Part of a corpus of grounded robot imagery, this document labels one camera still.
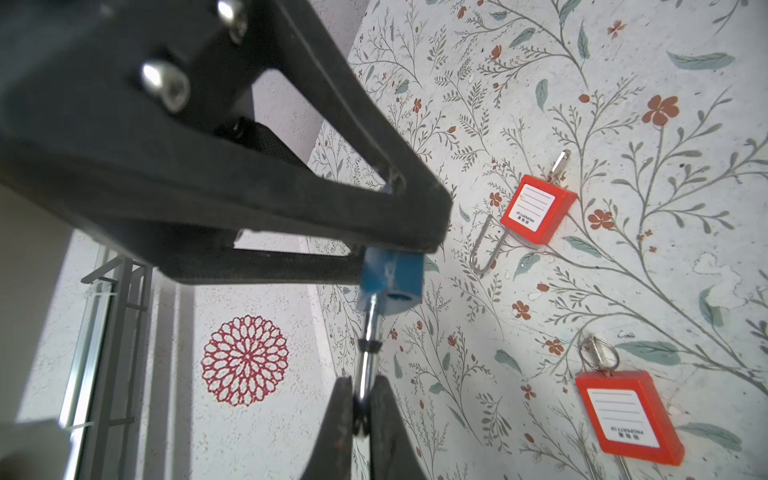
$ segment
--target red mandala pattern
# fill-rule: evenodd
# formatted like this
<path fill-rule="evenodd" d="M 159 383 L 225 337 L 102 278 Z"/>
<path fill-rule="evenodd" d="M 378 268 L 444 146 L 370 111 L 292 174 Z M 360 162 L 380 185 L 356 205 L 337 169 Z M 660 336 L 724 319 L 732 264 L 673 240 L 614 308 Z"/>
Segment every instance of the red mandala pattern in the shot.
<path fill-rule="evenodd" d="M 203 380 L 219 402 L 261 402 L 283 381 L 288 349 L 280 329 L 260 316 L 224 323 L 205 346 Z"/>

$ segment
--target green leaf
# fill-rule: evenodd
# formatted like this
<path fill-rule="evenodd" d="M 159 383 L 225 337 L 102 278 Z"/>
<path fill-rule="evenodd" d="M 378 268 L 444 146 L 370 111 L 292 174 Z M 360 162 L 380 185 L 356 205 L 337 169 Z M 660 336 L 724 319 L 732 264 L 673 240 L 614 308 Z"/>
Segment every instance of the green leaf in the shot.
<path fill-rule="evenodd" d="M 626 350 L 634 356 L 639 356 L 648 362 L 673 366 L 680 364 L 677 348 L 669 342 L 626 342 L 619 343 L 616 348 Z"/>
<path fill-rule="evenodd" d="M 400 368 L 400 362 L 397 361 L 397 353 L 395 354 L 395 378 L 402 378 L 402 369 Z"/>
<path fill-rule="evenodd" d="M 464 219 L 465 222 L 469 222 L 470 221 L 469 215 L 467 215 L 467 213 L 464 211 L 464 209 L 462 209 L 461 205 L 458 206 L 458 214 L 462 216 L 462 218 Z"/>
<path fill-rule="evenodd" d="M 548 84 L 549 82 L 545 78 L 536 85 L 536 104 L 541 111 L 544 111 L 544 104 L 547 102 L 547 96 L 549 96 Z"/>
<path fill-rule="evenodd" d="M 425 272 L 439 272 L 440 268 L 437 266 L 437 263 L 435 263 L 434 260 L 424 256 L 424 271 Z"/>
<path fill-rule="evenodd" d="M 396 93 L 397 95 L 402 95 L 402 94 L 406 93 L 406 92 L 408 91 L 408 83 L 409 83 L 409 80 L 408 80 L 408 78 L 407 78 L 407 79 L 405 79 L 405 80 L 403 80 L 403 81 L 402 81 L 402 82 L 401 82 L 401 83 L 400 83 L 400 84 L 397 86 L 397 88 L 395 89 L 395 93 Z"/>
<path fill-rule="evenodd" d="M 525 30 L 520 32 L 520 35 L 515 37 L 515 40 L 512 40 L 512 43 L 509 44 L 509 48 L 517 47 L 523 42 L 526 42 L 533 37 L 533 34 L 536 33 L 536 29 L 533 27 L 526 28 Z"/>
<path fill-rule="evenodd" d="M 518 262 L 518 269 L 515 270 L 515 276 L 513 277 L 513 280 L 518 277 L 518 275 L 522 275 L 523 273 L 527 273 L 532 266 L 536 264 L 541 259 L 538 253 L 526 253 L 522 256 L 520 261 Z"/>
<path fill-rule="evenodd" d="M 603 257 L 602 253 L 600 253 L 598 251 L 598 249 L 596 249 L 595 247 L 593 247 L 589 243 L 583 241 L 579 237 L 573 237 L 573 236 L 565 237 L 565 241 L 568 242 L 571 245 L 571 247 L 575 248 L 576 250 L 580 250 L 582 252 L 589 253 L 593 257 L 597 257 L 597 258 L 602 258 Z"/>
<path fill-rule="evenodd" d="M 464 420 L 462 420 L 462 417 L 458 413 L 456 413 L 456 411 L 454 409 L 452 409 L 451 407 L 448 407 L 448 408 L 451 411 L 451 413 L 453 414 L 453 416 L 456 417 L 458 422 L 462 424 L 462 427 L 464 427 L 466 429 L 467 427 L 466 427 L 466 425 L 464 425 Z"/>
<path fill-rule="evenodd" d="M 584 23 L 581 23 L 581 29 L 578 31 L 578 54 L 584 60 L 589 58 L 589 38 L 584 31 Z"/>
<path fill-rule="evenodd" d="M 683 70 L 717 70 L 718 68 L 730 65 L 736 60 L 735 57 L 722 52 L 689 57 L 687 55 L 677 55 L 668 51 L 667 55 L 670 56 L 670 60 L 672 60 L 672 63 L 674 63 L 676 67 L 682 68 Z"/>
<path fill-rule="evenodd" d="M 710 294 L 712 287 L 704 290 L 699 294 L 699 310 L 704 319 L 712 326 L 723 326 L 723 312 L 718 306 L 711 306 L 707 303 L 707 296 Z"/>
<path fill-rule="evenodd" d="M 442 386 L 442 383 L 440 383 L 440 382 L 437 382 L 435 385 L 429 387 L 429 392 L 430 393 L 440 393 L 440 392 L 444 392 L 444 391 L 445 391 L 445 387 Z"/>
<path fill-rule="evenodd" d="M 520 370 L 520 365 L 518 364 L 518 361 L 515 360 L 514 358 L 512 358 L 504 350 L 502 350 L 502 349 L 496 350 L 496 355 L 493 357 L 493 359 L 496 360 L 499 363 L 506 363 L 507 365 L 509 365 L 513 369 L 515 369 L 518 372 L 520 372 L 520 375 L 523 374 L 523 371 Z"/>
<path fill-rule="evenodd" d="M 701 437 L 702 439 L 712 440 L 718 445 L 733 452 L 741 452 L 741 439 L 738 435 L 729 432 L 722 427 L 711 425 L 710 423 L 688 423 L 675 428 Z"/>
<path fill-rule="evenodd" d="M 560 9 L 560 25 L 565 23 L 565 19 L 568 18 L 568 14 L 574 11 L 574 8 L 578 7 L 578 4 L 580 3 L 581 0 L 568 0 L 565 2 L 563 8 Z"/>

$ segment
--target wallpaper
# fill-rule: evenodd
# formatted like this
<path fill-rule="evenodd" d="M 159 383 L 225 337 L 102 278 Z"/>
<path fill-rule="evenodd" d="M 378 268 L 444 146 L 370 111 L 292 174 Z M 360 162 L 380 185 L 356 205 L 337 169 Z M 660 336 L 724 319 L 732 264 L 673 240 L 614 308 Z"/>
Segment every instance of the wallpaper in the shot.
<path fill-rule="evenodd" d="M 623 478 L 574 384 L 590 335 L 653 376 L 687 450 L 629 458 L 633 478 L 768 478 L 767 19 L 755 0 L 371 2 L 349 64 L 453 198 L 423 301 L 385 319 L 382 350 L 428 478 Z M 578 200 L 552 241 L 508 235 L 475 274 L 486 218 L 481 263 L 522 175 L 564 148 Z M 382 186 L 327 124 L 310 166 Z M 356 288 L 319 294 L 351 375 Z"/>

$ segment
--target red key tag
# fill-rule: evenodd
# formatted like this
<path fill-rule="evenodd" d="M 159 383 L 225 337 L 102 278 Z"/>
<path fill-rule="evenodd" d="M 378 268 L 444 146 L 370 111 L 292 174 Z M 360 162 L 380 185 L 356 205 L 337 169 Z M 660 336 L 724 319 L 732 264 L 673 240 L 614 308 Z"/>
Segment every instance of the red key tag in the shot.
<path fill-rule="evenodd" d="M 614 365 L 604 363 L 599 345 L 606 346 L 615 355 Z M 597 365 L 584 356 L 583 349 L 589 346 L 598 358 Z M 615 372 L 619 365 L 618 352 L 609 343 L 594 337 L 581 344 L 579 354 L 587 365 L 598 370 L 577 375 L 576 387 L 603 452 L 679 465 L 685 456 L 685 447 L 650 374 Z"/>
<path fill-rule="evenodd" d="M 496 243 L 491 258 L 484 267 L 480 268 L 475 262 L 480 241 L 491 224 L 492 216 L 488 215 L 485 225 L 480 230 L 480 236 L 472 248 L 470 266 L 476 273 L 485 273 L 491 268 L 510 230 L 536 245 L 549 243 L 565 214 L 568 213 L 568 209 L 578 198 L 577 194 L 552 183 L 558 179 L 570 156 L 570 150 L 563 150 L 560 153 L 547 176 L 547 181 L 531 175 L 523 175 L 507 211 L 500 220 L 500 223 L 507 228 Z"/>

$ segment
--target white label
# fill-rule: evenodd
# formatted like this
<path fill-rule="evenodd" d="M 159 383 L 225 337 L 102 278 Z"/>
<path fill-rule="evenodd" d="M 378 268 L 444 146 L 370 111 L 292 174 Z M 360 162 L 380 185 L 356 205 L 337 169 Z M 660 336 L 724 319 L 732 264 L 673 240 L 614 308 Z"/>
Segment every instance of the white label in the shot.
<path fill-rule="evenodd" d="M 525 184 L 509 211 L 509 218 L 535 232 L 553 202 L 554 195 Z"/>
<path fill-rule="evenodd" d="M 598 414 L 600 428 L 608 440 L 659 448 L 637 392 L 634 390 L 587 389 Z"/>

